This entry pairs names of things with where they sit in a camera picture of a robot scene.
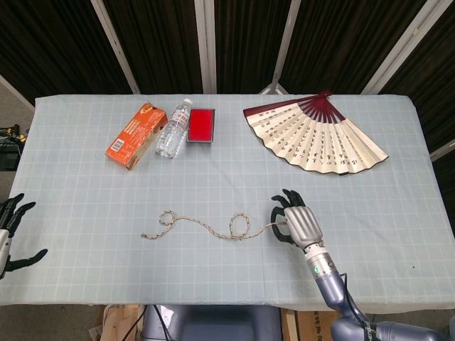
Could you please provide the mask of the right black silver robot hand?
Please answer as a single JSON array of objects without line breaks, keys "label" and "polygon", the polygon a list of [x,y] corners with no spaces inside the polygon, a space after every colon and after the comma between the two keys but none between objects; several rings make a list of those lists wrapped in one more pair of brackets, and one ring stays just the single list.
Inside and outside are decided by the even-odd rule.
[{"label": "right black silver robot hand", "polygon": [[[313,245],[324,247],[321,228],[301,195],[295,190],[283,189],[282,192],[284,196],[272,196],[273,201],[281,204],[272,209],[270,216],[274,236],[280,242],[296,245],[305,253],[310,252]],[[284,218],[288,234],[278,228],[277,216]]]}]

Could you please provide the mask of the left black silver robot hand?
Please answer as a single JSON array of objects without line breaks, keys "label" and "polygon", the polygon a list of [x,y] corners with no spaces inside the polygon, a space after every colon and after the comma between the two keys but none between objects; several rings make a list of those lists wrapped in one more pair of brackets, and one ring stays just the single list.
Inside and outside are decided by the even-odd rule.
[{"label": "left black silver robot hand", "polygon": [[7,272],[13,272],[38,263],[48,253],[47,249],[42,249],[32,257],[11,260],[10,248],[16,230],[25,213],[36,205],[36,202],[29,202],[17,208],[23,197],[24,194],[20,193],[1,203],[1,279],[5,277]]}]

